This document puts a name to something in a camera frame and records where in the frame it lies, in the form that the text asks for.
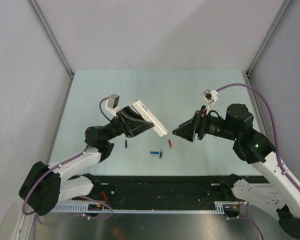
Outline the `white remote control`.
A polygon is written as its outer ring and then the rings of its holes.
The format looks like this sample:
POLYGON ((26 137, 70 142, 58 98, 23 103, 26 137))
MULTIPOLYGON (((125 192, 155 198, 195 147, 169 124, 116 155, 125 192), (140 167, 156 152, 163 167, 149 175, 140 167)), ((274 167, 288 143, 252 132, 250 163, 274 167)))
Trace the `white remote control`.
POLYGON ((141 115, 141 117, 151 122, 153 130, 160 136, 163 137, 168 134, 166 127, 156 118, 156 116, 149 110, 149 108, 139 99, 132 103, 132 107, 141 115))

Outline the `black silver battery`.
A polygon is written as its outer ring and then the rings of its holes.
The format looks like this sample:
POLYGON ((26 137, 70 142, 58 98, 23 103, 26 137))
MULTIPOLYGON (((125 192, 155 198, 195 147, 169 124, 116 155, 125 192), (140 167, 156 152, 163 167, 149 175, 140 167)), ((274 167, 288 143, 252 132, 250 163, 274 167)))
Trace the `black silver battery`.
POLYGON ((163 150, 160 150, 160 152, 159 152, 159 158, 162 159, 162 156, 163 156, 163 150))

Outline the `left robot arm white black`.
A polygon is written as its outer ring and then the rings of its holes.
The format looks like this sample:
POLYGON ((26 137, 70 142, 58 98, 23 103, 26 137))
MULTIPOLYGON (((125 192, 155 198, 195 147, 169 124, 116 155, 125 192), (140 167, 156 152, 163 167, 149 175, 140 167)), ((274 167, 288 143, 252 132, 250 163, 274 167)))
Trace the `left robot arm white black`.
POLYGON ((85 130, 85 148, 66 160, 54 164, 35 163, 23 182, 18 195, 23 199, 22 213, 44 216, 58 203, 73 198, 95 200, 100 196, 100 180, 90 173, 79 172, 106 160, 112 153, 110 141, 125 135, 134 138, 154 128, 157 120, 143 108, 134 111, 126 106, 119 110, 106 125, 90 126, 85 130))

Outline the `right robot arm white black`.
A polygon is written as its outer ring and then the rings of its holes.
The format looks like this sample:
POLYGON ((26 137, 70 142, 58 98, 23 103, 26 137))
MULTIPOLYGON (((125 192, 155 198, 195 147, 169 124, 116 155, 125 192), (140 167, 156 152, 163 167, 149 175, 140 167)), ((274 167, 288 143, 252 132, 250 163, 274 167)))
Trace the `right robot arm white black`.
POLYGON ((202 106, 172 133, 189 142, 202 140, 206 134, 233 141, 232 149, 238 158, 258 170, 274 192, 254 187, 231 174, 220 188, 221 196, 227 201, 242 199, 258 207, 277 220, 290 237, 300 240, 300 192, 287 178, 287 171, 280 168, 275 146, 253 128, 253 120, 254 116, 244 104, 228 106, 225 118, 211 115, 202 106))

